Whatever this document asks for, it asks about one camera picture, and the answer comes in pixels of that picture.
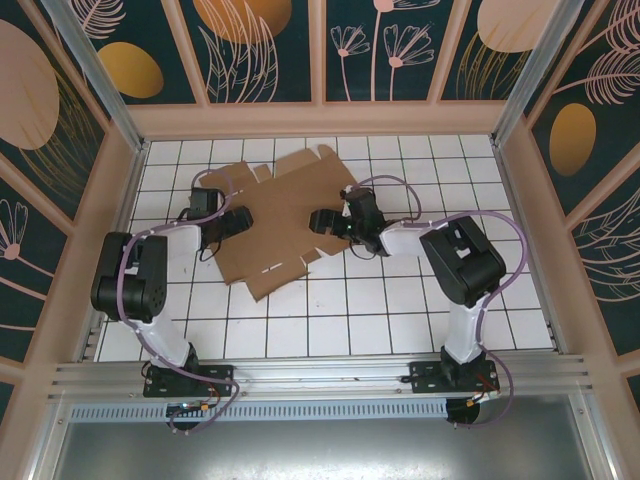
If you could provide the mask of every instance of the pink line drawing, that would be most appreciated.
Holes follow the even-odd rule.
[[[373,0],[373,6],[378,11],[376,24],[373,29],[373,50],[371,52],[371,101],[376,101],[376,55],[378,53],[378,33],[380,31],[380,20],[383,13],[394,10],[419,10],[438,5],[440,0]]]
[[[344,59],[352,55],[360,55],[371,49],[369,42],[366,42],[366,35],[362,31],[362,25],[359,27],[346,27],[344,32],[341,27],[333,27],[331,29],[331,39],[340,56],[340,64],[342,66],[342,81],[344,83],[344,91],[347,95],[347,101],[351,101],[349,94],[349,84],[347,83],[347,73],[344,66]]]
[[[434,50],[427,49],[431,44],[429,28],[430,25],[423,28],[406,27],[400,37],[398,37],[398,25],[384,29],[384,46],[391,66],[390,101],[393,101],[393,80],[396,69],[433,61]]]

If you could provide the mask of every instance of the cardboard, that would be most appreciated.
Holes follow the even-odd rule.
[[[230,208],[249,208],[253,226],[224,240],[215,260],[225,283],[244,281],[256,301],[306,275],[307,265],[320,258],[318,250],[336,255],[349,246],[309,229],[312,212],[342,210],[340,191],[356,183],[331,148],[320,145],[318,151],[320,157],[306,149],[276,160],[274,175],[267,165],[252,172],[246,162],[222,168],[233,180]],[[230,193],[219,174],[200,183]]]

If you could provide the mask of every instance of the leaf illustration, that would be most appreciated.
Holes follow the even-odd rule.
[[[217,33],[199,27],[209,52],[206,87],[212,100],[270,102],[278,86],[278,55],[267,23],[246,2],[245,15],[230,0],[221,0],[218,7],[206,0],[202,6]]]
[[[640,0],[621,0],[616,3],[605,30],[607,42],[618,52],[640,47]]]
[[[89,38],[105,40],[125,17],[122,0],[71,0],[71,7]]]

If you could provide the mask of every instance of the dark teal wallpaper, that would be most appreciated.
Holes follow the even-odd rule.
[[[15,1],[0,6],[0,153],[74,218],[104,131]]]
[[[506,100],[555,0],[473,0],[442,100]]]
[[[538,88],[536,88],[536,90],[533,92],[533,95],[531,95],[531,99],[529,100],[529,103],[527,103],[527,106],[524,109],[524,114],[526,116],[529,116],[529,113],[531,112],[533,107],[536,105],[536,102],[538,101],[538,98],[540,98],[542,91],[547,86],[549,77],[551,77],[552,72],[554,72],[558,67],[558,64],[560,63],[560,60],[562,59],[565,52],[567,51],[567,48],[569,48],[569,45],[571,45],[571,42],[573,41],[573,37],[576,36],[576,33],[580,29],[582,22],[584,22],[585,17],[591,10],[591,7],[593,6],[594,1],[595,0],[585,0],[584,3],[582,4],[582,8],[580,9],[580,14],[578,15],[577,20],[574,22],[573,27],[571,27],[569,34],[565,37],[564,42],[562,42],[562,46],[558,50],[558,53],[556,54],[553,62],[551,62],[551,65],[549,66],[546,73],[544,74],[544,77],[542,78],[542,80],[540,80],[540,83],[538,84]]]
[[[66,241],[0,180],[0,356],[24,360]]]
[[[640,348],[640,170],[573,230],[618,355]]]
[[[627,378],[627,382],[629,383],[631,395],[633,395],[633,399],[636,402],[636,407],[638,407],[638,411],[640,412],[640,375]]]
[[[307,0],[180,0],[212,103],[309,102]]]
[[[4,418],[4,412],[7,411],[9,406],[9,400],[11,400],[11,394],[13,393],[13,385],[9,383],[0,382],[0,425]]]
[[[640,142],[640,4],[609,3],[533,126],[566,214]]]
[[[425,100],[451,7],[328,0],[327,101]]]

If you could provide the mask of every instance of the orange circle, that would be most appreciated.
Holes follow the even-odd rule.
[[[242,44],[265,39],[260,30],[260,19],[267,24],[273,37],[278,35],[289,23],[292,8],[291,0],[193,0],[193,5],[213,33],[229,42]]]

